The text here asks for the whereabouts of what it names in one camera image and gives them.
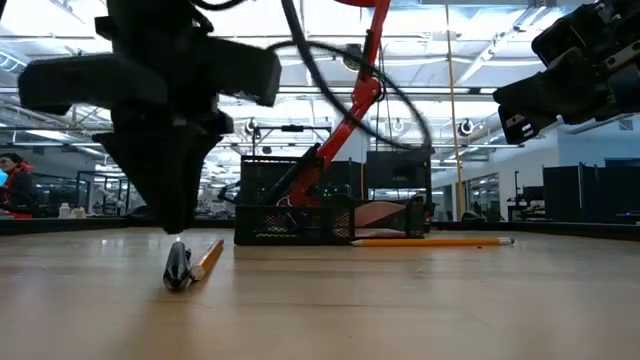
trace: pencil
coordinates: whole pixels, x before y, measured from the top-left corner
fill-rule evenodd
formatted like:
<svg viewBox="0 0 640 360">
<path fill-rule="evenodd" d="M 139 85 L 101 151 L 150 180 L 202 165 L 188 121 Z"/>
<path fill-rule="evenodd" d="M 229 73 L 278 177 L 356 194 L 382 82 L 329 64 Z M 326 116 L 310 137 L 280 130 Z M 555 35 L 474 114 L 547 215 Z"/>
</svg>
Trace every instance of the pencil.
<svg viewBox="0 0 640 360">
<path fill-rule="evenodd" d="M 220 257 L 223 245 L 224 240 L 216 240 L 191 266 L 191 276 L 194 281 L 202 280 L 207 275 Z"/>
<path fill-rule="evenodd" d="M 362 239 L 351 245 L 362 247 L 427 247 L 427 246 L 500 246 L 513 245 L 512 238 L 467 238 L 467 239 Z"/>
</svg>

